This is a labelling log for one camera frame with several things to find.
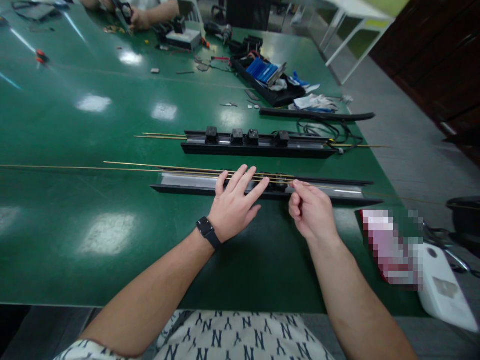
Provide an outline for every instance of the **white table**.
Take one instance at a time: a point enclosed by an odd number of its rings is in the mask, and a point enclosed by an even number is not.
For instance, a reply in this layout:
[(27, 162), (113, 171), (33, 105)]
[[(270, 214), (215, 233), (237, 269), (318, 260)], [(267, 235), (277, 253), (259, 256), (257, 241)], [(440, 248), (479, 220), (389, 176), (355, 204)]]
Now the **white table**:
[(341, 84), (349, 79), (349, 77), (354, 73), (354, 71), (359, 67), (360, 63), (367, 57), (370, 51), (378, 43), (380, 38), (385, 34), (395, 21), (395, 18), (390, 17), (380, 10), (374, 8), (370, 4), (363, 2), (362, 0), (328, 0), (331, 4), (335, 5), (338, 10), (335, 14), (335, 17), (330, 23), (328, 30), (323, 37), (322, 42), (320, 43), (320, 49), (325, 53), (327, 48), (332, 41), (332, 38), (338, 32), (339, 28), (342, 26), (345, 18), (356, 18), (360, 19), (360, 23), (356, 28), (350, 33), (350, 35), (342, 42), (340, 47), (335, 51), (330, 59), (326, 62), (327, 66), (330, 66), (335, 58), (340, 54), (340, 52), (348, 45), (350, 40), (361, 30), (369, 30), (377, 32), (378, 35), (375, 40), (370, 44), (368, 49), (363, 53), (363, 55), (358, 59), (353, 68), (350, 70), (348, 75), (341, 81)]

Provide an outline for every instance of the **wall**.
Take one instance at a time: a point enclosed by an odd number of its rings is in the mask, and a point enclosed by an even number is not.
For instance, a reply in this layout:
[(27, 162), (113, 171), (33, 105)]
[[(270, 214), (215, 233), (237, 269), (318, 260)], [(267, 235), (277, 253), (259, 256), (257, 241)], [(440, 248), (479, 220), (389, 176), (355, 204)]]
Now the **wall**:
[[(375, 8), (384, 12), (385, 14), (396, 18), (404, 7), (408, 4), (410, 0), (364, 0), (366, 3), (371, 4)], [(327, 23), (330, 24), (332, 21), (335, 12), (330, 10), (319, 10), (318, 13), (320, 16), (325, 19)], [(346, 18), (343, 22), (341, 28), (338, 31), (338, 36), (342, 39), (346, 39), (348, 35), (352, 32), (353, 29), (359, 23), (358, 20), (353, 18)], [(375, 39), (377, 34), (372, 31), (360, 31), (355, 37), (350, 41), (348, 47), (350, 51), (359, 58), (367, 50), (369, 45)]]

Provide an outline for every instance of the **floor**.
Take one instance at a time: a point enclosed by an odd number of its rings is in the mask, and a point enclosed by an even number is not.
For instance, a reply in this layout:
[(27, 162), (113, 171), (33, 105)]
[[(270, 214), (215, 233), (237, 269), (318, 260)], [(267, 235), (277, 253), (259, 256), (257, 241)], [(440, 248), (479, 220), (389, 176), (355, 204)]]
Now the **floor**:
[[(199, 2), (204, 21), (211, 17), (214, 3), (212, 0)], [(292, 16), (288, 15), (283, 32), (311, 37), (318, 44), (326, 25), (314, 14), (308, 29), (310, 15), (307, 10), (303, 22), (297, 26), (290, 25)], [(278, 31), (282, 20), (282, 16), (272, 14), (269, 30)], [(327, 56), (331, 56), (337, 45), (336, 39)], [(334, 62), (332, 70), (342, 78), (354, 61), (346, 50)], [(374, 153), (400, 197), (445, 203), (451, 198), (479, 193), (480, 170), (455, 146), (442, 142), (442, 133), (369, 57), (343, 86), (343, 92), (354, 98), (350, 105), (352, 113), (374, 111), (377, 114), (375, 119), (360, 122), (359, 126), (369, 144), (391, 146), (374, 149)], [(444, 206), (404, 203), (409, 209), (418, 210), (431, 226), (453, 230), (451, 212)], [(461, 248), (455, 247), (454, 251), (480, 270), (480, 260)], [(457, 278), (480, 324), (480, 280), (470, 275)], [(35, 306), (1, 360), (53, 359), (98, 312), (98, 309)], [(326, 315), (306, 315), (304, 319), (336, 359), (345, 358)], [(400, 317), (396, 321), (421, 359), (480, 358), (478, 335), (432, 318)], [(143, 358), (151, 359), (152, 354), (148, 351)]]

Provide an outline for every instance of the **watch face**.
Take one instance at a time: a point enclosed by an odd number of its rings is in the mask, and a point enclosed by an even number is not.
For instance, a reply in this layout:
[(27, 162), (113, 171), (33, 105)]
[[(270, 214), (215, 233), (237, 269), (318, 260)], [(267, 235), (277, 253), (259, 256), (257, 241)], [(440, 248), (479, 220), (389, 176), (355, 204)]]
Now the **watch face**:
[(202, 217), (200, 220), (198, 220), (196, 222), (196, 227), (198, 228), (198, 230), (200, 230), (200, 233), (203, 236), (207, 235), (214, 229), (206, 217)]

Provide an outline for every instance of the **green table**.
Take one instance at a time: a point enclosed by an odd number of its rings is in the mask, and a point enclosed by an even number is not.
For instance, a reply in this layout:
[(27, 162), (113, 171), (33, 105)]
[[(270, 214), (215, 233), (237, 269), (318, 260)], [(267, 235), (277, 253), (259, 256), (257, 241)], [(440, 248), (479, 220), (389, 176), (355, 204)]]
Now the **green table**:
[[(369, 149), (328, 160), (186, 155), (178, 141), (134, 138), (207, 126), (225, 132), (295, 131), (296, 121), (261, 117), (248, 109), (247, 84), (234, 74), (199, 72), (192, 54), (154, 49), (152, 33), (107, 34), (105, 16), (80, 6), (43, 25), (55, 32), (31, 32), (14, 13), (4, 16), (11, 28), (0, 28), (1, 164), (104, 167), (103, 161), (117, 161), (237, 169), (245, 163), (271, 173), (372, 180), (370, 191), (395, 196)], [(321, 83), (323, 94), (341, 95), (310, 39), (234, 29), (234, 39), (248, 34), (263, 38), (262, 53), (273, 62), (287, 61), (290, 72)], [(195, 54), (205, 60), (228, 55), (219, 41), (211, 42), (211, 51)], [(50, 58), (48, 66), (37, 67), (34, 49)], [(151, 68), (160, 68), (160, 74), (151, 74)], [(184, 71), (195, 73), (176, 74)], [(220, 106), (228, 102), (239, 106)], [(360, 134), (356, 125), (351, 128)], [(154, 172), (3, 168), (0, 174), (0, 303), (5, 304), (104, 306), (182, 241), (213, 200), (159, 194), (149, 187), (158, 180)], [(181, 308), (325, 312), (308, 247), (287, 204), (260, 203), (255, 221), (210, 260)], [(377, 208), (403, 206), (388, 198)], [(424, 316), (416, 293), (381, 280), (354, 210), (338, 207), (335, 217), (368, 282), (394, 315)]]

